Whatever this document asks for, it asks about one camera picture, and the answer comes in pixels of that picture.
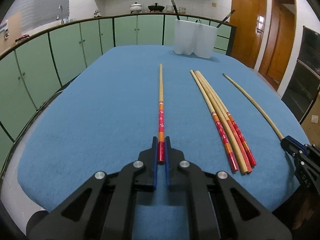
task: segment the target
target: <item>light switch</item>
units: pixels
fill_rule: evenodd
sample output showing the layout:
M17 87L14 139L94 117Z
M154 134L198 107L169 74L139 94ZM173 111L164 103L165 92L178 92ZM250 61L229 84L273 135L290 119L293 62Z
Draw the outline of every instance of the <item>light switch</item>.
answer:
M311 117L311 122L315 122L315 123L317 123L318 122L318 116L317 115L313 115L312 117Z

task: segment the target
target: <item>blue tablecloth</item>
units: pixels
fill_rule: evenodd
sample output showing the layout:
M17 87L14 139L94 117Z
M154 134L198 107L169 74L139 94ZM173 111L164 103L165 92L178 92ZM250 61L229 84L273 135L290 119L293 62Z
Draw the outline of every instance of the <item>blue tablecloth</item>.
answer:
M173 148L204 171L230 172L226 154L190 69L200 70L245 136L257 166L233 174L269 210L298 187L292 160L270 125L222 72L242 86L284 136L308 139L299 123L256 74L237 60L174 54L168 46L123 46L105 53L55 99L39 120L18 166L24 192L53 210L96 171L113 173L151 147L158 132L159 64L163 64L164 125ZM188 239L183 197L168 195L163 166L150 205L141 193L133 239Z

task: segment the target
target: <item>bamboo stick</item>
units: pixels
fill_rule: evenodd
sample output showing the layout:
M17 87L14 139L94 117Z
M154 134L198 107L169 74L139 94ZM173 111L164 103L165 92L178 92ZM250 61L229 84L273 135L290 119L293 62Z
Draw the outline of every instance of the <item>bamboo stick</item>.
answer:
M198 80L199 80L201 86L203 87L205 93L207 94L207 96L208 96L213 108L215 109L215 112L217 113L217 116L218 116L218 118L219 118L219 120L220 120L220 122L221 122L221 124L222 124L222 126L224 128L224 130L226 131L226 134L227 134L227 136L229 138L230 144L231 144L231 146L233 148L234 154L235 154L236 159L238 161L240 172L242 174L247 173L248 172L247 165L245 164L245 161L244 161L244 158L243 158L242 153L240 151L240 148L239 148L239 146L238 146L238 144L236 142L235 137L232 134L232 131L231 131L226 119L224 118L220 108L218 107L217 103L213 99L210 91L208 90L208 88L205 85L204 81L201 79L200 75L197 74L197 73L195 73L195 75L198 78Z
M247 154L244 150L244 147L240 141L240 138L235 130L235 128L233 127L228 115L227 115L227 112L224 110L224 108L222 107L221 105L221 100L218 98L218 95L216 93L214 93L214 90L213 88L210 86L210 84L208 83L208 81L204 78L204 76L200 73L200 71L196 71L196 74L198 74L200 76L200 78L204 81L205 85L207 86L208 90L209 90L209 93L211 93L214 101L217 103L220 111L222 112L225 120L227 121L227 124L228 126L230 127L230 130L231 130L231 133L233 134L233 137L235 138L237 144L238 144L238 147L240 149L240 152L241 152L241 155L244 159L244 162L245 162L245 165L247 166L247 169L248 169L248 173L251 173L252 172L252 168L251 168L251 165L250 165L250 162L249 162L249 159L247 157Z
M162 64L159 67L159 141L158 141L158 158L159 164L164 163L164 104L163 104L163 81L162 81Z
M225 147L225 150L226 150L226 154L227 154L227 158L228 158L228 161L229 161L230 168L231 168L232 171L237 171L239 169L238 163L237 163L236 157L234 156L234 153L232 151L231 145L230 145L230 143L228 141L228 137L227 137L227 135L225 133L225 130L223 129L223 127L222 127L222 125L221 125L221 123L219 121L219 118L218 118L218 116L217 116L217 114L216 114L216 112L215 112L215 110L214 110L214 108L213 108L213 106L212 106L207 94L205 93L202 85L200 84L198 78L196 77L196 75L194 74L194 72L192 70L190 70L190 72L191 72L191 75L193 76L194 80L196 81L196 83L197 83L197 85L198 85L198 87L199 87L199 89L200 89L200 91L202 93L202 96L204 97L204 101L207 103L207 106L209 108L210 114L211 114L211 116L212 116L212 118L214 120L214 123L215 123L215 125L216 125L216 127L218 129L218 132L220 134L220 138L221 138L222 143L223 143L223 145Z
M256 101L253 100L253 98L242 88L240 87L236 82L234 82L231 78L229 78L225 73L222 73L222 75L227 78L236 88L238 88L245 96L249 99L249 101L259 110L259 112L263 115L263 117L267 120L267 122L270 124L270 126L273 128L277 136L280 140L284 138L282 133L279 131L279 129L276 127L274 122L270 119L270 117L267 115L265 111L261 108L261 106L258 105Z
M228 116L228 118L229 118L229 121L231 122L234 130L236 131L236 133L237 133L237 135L238 135L238 138L239 138L239 140L240 140L240 142L241 142L241 144L242 144L242 146L243 146L243 148L244 148L244 151L245 151L245 153L246 153L246 155L247 155L247 158L248 158L248 160L249 160L249 163L250 163L251 167L254 167L255 165L257 165L256 160L255 160L255 158L253 157L253 154L252 154L252 152L251 152L251 150L250 150L250 148L249 148L249 146L248 146L248 144L247 144L247 141L245 140L242 132L240 131L238 125L236 124L236 121L233 119L232 115L230 114L230 112L228 111L228 109L226 108L226 106L224 105L224 103L222 102L222 100L220 99L220 97L218 96L218 94L214 91L214 89L212 88L212 86L209 84L209 82L208 82L206 79L205 79L205 81L206 81L206 83L207 83L210 91L216 96L216 98L217 98L218 101L220 102L222 108L223 108L224 111L226 112L226 114L227 114L227 116Z

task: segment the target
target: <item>green cabinet door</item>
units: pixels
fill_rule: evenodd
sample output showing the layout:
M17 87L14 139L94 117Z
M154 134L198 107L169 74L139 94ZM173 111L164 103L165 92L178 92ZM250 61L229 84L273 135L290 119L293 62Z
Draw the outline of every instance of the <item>green cabinet door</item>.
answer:
M219 23L216 22L210 22L210 26L217 27ZM223 36L225 38L230 38L230 33L231 33L231 27L228 25L221 25L217 31L217 34L219 36Z
M15 52L0 61L0 121L16 139L36 108L20 75Z
M19 67L30 96L39 109L61 88L54 68L48 34L43 34L16 49Z
M193 18L193 17L188 17L188 21L189 22L196 22L198 21L199 23L205 24L205 25L209 25L210 21L208 20L202 20L202 19L198 19L198 18Z
M85 70L80 25L69 25L49 33L53 57L62 85Z
M3 167L13 142L9 139L4 130L0 127L0 171Z
M227 50L229 44L229 39L217 36L216 43L214 45L217 49Z
M164 42L163 45L173 46L174 44L174 26L177 17L174 15L166 15L164 20ZM180 16L180 20L186 21L187 17Z
M89 67L101 55L99 20L80 23L84 58Z
M137 45L137 16L115 18L116 46Z
M162 45L163 15L138 16L138 45Z
M106 53L109 49L114 47L113 44L113 30L112 19L101 19L100 24L100 40L102 53Z

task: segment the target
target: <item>faucet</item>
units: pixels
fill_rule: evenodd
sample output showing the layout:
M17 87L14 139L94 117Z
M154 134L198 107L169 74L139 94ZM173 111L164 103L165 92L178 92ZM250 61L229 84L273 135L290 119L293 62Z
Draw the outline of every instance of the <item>faucet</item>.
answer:
M59 20L60 8L61 8L61 24L64 24L64 22L63 22L63 8L62 8L62 5L59 5L57 20Z

